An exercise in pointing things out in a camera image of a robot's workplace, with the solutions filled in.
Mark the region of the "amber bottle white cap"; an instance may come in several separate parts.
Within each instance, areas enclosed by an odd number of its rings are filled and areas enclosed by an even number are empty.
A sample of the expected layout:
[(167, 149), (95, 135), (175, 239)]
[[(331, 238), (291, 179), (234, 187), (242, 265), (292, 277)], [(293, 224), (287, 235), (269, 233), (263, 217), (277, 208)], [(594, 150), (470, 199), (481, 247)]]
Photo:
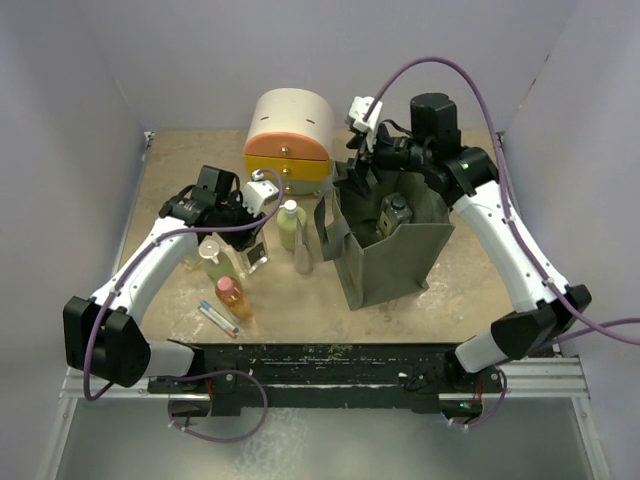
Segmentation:
[(182, 260), (182, 266), (187, 271), (195, 271), (199, 269), (202, 263), (203, 263), (203, 258), (201, 257), (198, 249), (192, 250)]

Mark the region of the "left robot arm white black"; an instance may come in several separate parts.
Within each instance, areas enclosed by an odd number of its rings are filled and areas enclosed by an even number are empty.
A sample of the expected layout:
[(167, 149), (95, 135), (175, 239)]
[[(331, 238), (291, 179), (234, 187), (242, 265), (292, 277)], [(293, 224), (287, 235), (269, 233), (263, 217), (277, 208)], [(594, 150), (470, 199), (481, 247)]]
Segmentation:
[(170, 377), (184, 392), (202, 387), (202, 350), (175, 340), (149, 341), (141, 323), (166, 280), (203, 240), (216, 234), (237, 251), (250, 246), (271, 218), (264, 207), (282, 200), (282, 180), (258, 169), (242, 183), (228, 170), (204, 166), (196, 183), (165, 201), (152, 228), (126, 263), (88, 298), (63, 308), (66, 362), (108, 385), (131, 387), (144, 377)]

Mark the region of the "round-top mini drawer cabinet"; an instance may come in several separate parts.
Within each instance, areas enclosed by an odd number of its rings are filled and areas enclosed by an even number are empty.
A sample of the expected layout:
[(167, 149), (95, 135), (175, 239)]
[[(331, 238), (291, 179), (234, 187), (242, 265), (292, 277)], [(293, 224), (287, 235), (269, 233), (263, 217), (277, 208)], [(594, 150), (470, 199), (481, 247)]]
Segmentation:
[(331, 171), (334, 114), (320, 95), (278, 88), (257, 101), (243, 148), (245, 170), (278, 172), (288, 195), (319, 191)]

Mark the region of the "green pump lotion bottle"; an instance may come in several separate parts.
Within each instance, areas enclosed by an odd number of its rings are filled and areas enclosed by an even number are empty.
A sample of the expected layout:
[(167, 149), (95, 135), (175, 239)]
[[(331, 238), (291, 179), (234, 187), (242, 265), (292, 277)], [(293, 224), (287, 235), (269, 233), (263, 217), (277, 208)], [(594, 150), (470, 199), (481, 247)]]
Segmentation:
[(276, 222), (282, 247), (287, 251), (293, 251), (297, 224), (301, 225), (304, 233), (308, 231), (306, 211), (295, 200), (287, 200), (279, 207)]

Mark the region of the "blue capped pen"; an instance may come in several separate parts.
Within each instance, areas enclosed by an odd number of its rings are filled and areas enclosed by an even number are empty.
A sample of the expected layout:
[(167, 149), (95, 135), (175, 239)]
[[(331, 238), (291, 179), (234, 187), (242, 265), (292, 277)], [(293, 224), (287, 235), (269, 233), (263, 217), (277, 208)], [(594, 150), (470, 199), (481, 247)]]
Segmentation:
[(206, 302), (205, 300), (201, 300), (200, 301), (200, 306), (203, 306), (204, 308), (206, 308), (209, 311), (211, 311), (220, 320), (225, 319), (232, 327), (234, 327), (236, 329), (237, 333), (239, 332), (239, 328), (237, 326), (235, 326), (232, 322), (227, 320), (221, 313), (219, 313), (217, 310), (215, 310), (208, 302)]

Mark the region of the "orange bottle pink cap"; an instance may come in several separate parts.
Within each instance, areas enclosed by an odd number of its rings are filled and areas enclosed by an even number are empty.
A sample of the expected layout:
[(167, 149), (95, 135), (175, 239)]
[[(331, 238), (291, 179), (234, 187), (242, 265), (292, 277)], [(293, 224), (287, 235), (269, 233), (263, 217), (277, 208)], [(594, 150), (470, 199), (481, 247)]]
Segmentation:
[(215, 293), (219, 301), (241, 323), (250, 323), (253, 311), (241, 284), (234, 278), (223, 276), (216, 282)]

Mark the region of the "red tipped pen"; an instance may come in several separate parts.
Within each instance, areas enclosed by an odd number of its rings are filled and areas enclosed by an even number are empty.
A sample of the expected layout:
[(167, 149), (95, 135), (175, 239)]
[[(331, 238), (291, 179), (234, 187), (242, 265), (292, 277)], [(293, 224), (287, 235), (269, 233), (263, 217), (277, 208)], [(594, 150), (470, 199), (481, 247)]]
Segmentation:
[(233, 339), (237, 338), (236, 329), (232, 327), (225, 319), (220, 320), (211, 311), (204, 308), (203, 306), (200, 306), (198, 310), (207, 319), (209, 319), (214, 325), (216, 325), (221, 331), (223, 331), (227, 336)]

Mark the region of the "clear square bottle black label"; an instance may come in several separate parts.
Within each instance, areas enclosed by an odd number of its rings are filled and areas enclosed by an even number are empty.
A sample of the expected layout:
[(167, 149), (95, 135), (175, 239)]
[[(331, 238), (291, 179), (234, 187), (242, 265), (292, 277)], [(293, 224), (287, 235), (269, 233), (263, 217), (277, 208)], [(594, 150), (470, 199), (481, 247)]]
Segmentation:
[(252, 275), (266, 264), (269, 261), (269, 253), (264, 233), (260, 232), (251, 246), (238, 252), (237, 258), (245, 276)]

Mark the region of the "clear conical tube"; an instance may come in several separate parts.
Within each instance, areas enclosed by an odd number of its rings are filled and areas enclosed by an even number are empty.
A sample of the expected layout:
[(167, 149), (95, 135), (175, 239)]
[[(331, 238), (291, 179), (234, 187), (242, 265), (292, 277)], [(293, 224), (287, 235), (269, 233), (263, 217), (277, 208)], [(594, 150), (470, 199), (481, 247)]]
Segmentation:
[(313, 272), (314, 260), (305, 227), (300, 219), (296, 220), (294, 262), (295, 269), (299, 274), (310, 275)]

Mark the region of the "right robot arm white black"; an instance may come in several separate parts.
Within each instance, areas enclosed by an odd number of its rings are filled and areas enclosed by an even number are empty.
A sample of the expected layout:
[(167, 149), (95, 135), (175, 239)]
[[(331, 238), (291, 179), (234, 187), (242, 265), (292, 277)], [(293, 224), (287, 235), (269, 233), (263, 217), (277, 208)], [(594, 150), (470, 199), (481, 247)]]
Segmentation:
[(384, 172), (420, 175), (445, 205), (474, 231), (506, 286), (513, 311), (489, 330), (459, 344), (445, 366), (446, 383), (467, 391), (480, 371), (518, 360), (564, 333), (591, 303), (584, 285), (572, 285), (542, 253), (509, 197), (500, 169), (479, 147), (465, 146), (457, 106), (443, 93), (410, 101), (411, 127), (392, 136), (381, 101), (357, 96), (346, 123), (355, 155), (338, 178), (363, 197)]

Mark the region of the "green canvas bag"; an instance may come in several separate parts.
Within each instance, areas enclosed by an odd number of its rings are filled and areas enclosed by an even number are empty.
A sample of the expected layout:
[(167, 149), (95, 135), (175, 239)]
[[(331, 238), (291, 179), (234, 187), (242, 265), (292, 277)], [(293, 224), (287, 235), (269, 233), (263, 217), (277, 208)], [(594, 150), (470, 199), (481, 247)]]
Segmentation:
[[(440, 196), (421, 175), (381, 174), (364, 198), (334, 181), (346, 171), (335, 162), (325, 177), (314, 210), (314, 223), (325, 261), (335, 265), (352, 310), (396, 300), (428, 288), (426, 278), (454, 226)], [(389, 236), (378, 228), (383, 200), (400, 194), (412, 217)]]

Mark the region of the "clear square bottle front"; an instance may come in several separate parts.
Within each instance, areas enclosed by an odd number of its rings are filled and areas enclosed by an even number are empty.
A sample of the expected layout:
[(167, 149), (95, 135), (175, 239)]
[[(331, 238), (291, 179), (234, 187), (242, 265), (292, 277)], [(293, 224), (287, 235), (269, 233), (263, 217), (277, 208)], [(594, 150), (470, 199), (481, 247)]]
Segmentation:
[(378, 229), (381, 235), (387, 238), (391, 236), (400, 225), (409, 224), (412, 217), (413, 212), (404, 196), (400, 193), (387, 195), (382, 200)]

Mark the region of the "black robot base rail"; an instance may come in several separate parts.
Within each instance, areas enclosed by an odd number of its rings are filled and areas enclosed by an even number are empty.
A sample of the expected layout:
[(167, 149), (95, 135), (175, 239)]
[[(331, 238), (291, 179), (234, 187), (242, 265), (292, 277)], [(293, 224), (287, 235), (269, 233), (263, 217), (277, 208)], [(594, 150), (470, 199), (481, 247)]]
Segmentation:
[(418, 414), (481, 411), (518, 362), (479, 373), (455, 366), (452, 343), (197, 343), (184, 380), (150, 378), (153, 394), (208, 398), (216, 416), (244, 407), (401, 409)]

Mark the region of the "green bottle white flip cap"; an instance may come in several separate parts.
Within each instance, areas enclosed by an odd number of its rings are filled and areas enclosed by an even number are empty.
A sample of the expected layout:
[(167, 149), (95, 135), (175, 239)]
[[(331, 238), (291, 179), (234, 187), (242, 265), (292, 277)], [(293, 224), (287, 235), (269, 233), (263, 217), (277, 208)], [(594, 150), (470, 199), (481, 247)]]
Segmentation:
[(232, 260), (217, 241), (204, 240), (198, 247), (198, 253), (205, 273), (213, 282), (217, 282), (222, 277), (240, 280)]

